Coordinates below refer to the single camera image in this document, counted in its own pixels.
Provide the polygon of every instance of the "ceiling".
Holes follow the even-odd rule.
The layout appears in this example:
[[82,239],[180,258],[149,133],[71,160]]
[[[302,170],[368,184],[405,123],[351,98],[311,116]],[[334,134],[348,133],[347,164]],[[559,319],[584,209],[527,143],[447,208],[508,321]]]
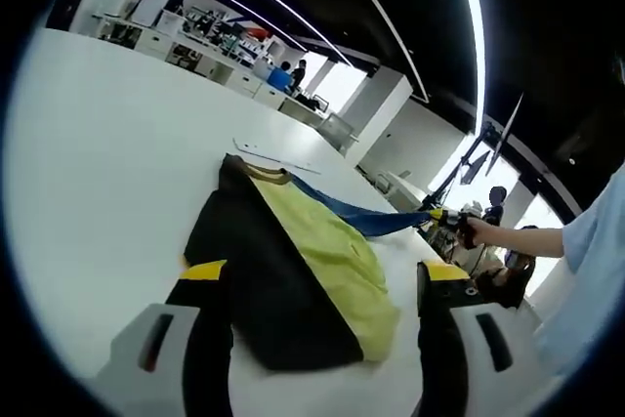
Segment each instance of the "ceiling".
[[[378,58],[416,77],[370,0],[283,0],[334,44]],[[475,105],[476,60],[467,0],[379,0],[424,82],[428,108],[463,131],[474,118],[458,104]],[[513,133],[558,176],[582,207],[623,161],[625,87],[614,79],[615,51],[625,57],[625,0],[480,0],[486,41],[486,112],[501,123],[524,100]],[[318,39],[271,0],[245,0],[291,35]],[[331,55],[330,50],[319,50]],[[356,66],[375,69],[354,60]],[[504,155],[522,169],[532,190],[562,201],[544,187],[511,148]],[[573,158],[574,165],[569,163]]]

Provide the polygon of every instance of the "blue garment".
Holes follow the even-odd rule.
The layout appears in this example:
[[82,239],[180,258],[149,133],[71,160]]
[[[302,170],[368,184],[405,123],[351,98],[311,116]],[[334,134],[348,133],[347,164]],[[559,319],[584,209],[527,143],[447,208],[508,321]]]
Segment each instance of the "blue garment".
[[267,79],[267,83],[272,85],[276,90],[284,92],[286,87],[291,84],[291,76],[280,67],[276,67],[271,71],[271,75]]
[[401,229],[413,227],[430,220],[427,212],[408,212],[403,214],[385,214],[375,210],[363,209],[334,199],[323,192],[311,188],[297,176],[293,177],[293,184],[308,197],[321,202],[328,209],[338,215],[345,223],[351,225],[364,236],[382,236]]
[[543,358],[559,374],[574,372],[592,352],[620,306],[625,286],[625,165],[593,205],[562,229],[575,284],[538,331]]

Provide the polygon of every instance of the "window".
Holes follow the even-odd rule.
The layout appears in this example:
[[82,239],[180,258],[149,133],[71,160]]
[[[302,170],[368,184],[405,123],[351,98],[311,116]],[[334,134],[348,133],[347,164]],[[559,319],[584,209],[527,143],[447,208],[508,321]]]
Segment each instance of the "window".
[[302,90],[306,90],[306,87],[309,86],[311,80],[313,80],[316,74],[321,70],[328,58],[322,56],[321,54],[308,51],[304,54],[302,59],[306,61],[306,75],[304,75],[304,78],[300,83],[300,88]]
[[328,110],[339,112],[366,76],[366,72],[362,70],[344,63],[336,63],[314,94],[330,103]]
[[[438,174],[428,185],[429,190],[435,190],[440,186],[444,179],[449,175],[453,168],[458,164],[462,155],[464,155],[469,147],[474,142],[474,136],[467,136],[456,148],[453,154],[449,157],[447,162],[440,169]],[[519,172],[510,165],[506,160],[499,157],[495,166],[488,176],[486,176],[486,169],[490,164],[490,158],[492,158],[492,149],[484,142],[478,145],[478,148],[472,155],[470,161],[473,162],[480,158],[483,154],[490,150],[490,156],[486,159],[483,166],[479,170],[479,173],[473,179],[470,185],[461,186],[460,178],[461,174],[458,174],[456,180],[452,183],[449,193],[444,199],[443,204],[454,210],[460,210],[465,204],[473,204],[473,201],[479,202],[481,209],[490,207],[490,201],[488,195],[493,186],[503,186],[510,193],[519,180]]]
[[[519,220],[515,227],[521,229],[527,225],[536,225],[540,229],[561,229],[563,221],[556,215],[553,209],[545,202],[545,199],[539,194],[531,201],[525,214]],[[553,258],[536,258],[536,269],[532,275],[527,287],[525,288],[525,296],[531,297],[532,293],[545,281],[547,275],[559,262]]]

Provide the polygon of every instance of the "human arm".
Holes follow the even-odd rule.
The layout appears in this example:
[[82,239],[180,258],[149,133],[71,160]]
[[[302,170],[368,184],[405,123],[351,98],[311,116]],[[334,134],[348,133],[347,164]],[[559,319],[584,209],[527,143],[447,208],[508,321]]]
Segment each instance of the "human arm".
[[504,229],[476,218],[469,218],[468,223],[476,231],[476,245],[500,246],[530,256],[561,258],[564,255],[561,229]]

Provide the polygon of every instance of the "office chair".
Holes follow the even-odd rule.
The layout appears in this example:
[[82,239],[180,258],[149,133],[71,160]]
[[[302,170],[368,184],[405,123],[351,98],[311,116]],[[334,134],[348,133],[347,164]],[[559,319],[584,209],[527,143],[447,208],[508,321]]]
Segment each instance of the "office chair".
[[320,97],[319,95],[314,95],[312,97],[313,101],[316,101],[317,103],[319,103],[319,111],[321,112],[325,112],[328,110],[328,107],[330,106],[330,102],[327,100],[324,100],[322,97]]
[[337,114],[331,112],[321,124],[316,128],[316,131],[334,148],[341,151],[347,149],[352,142],[351,135],[354,128],[341,119]]

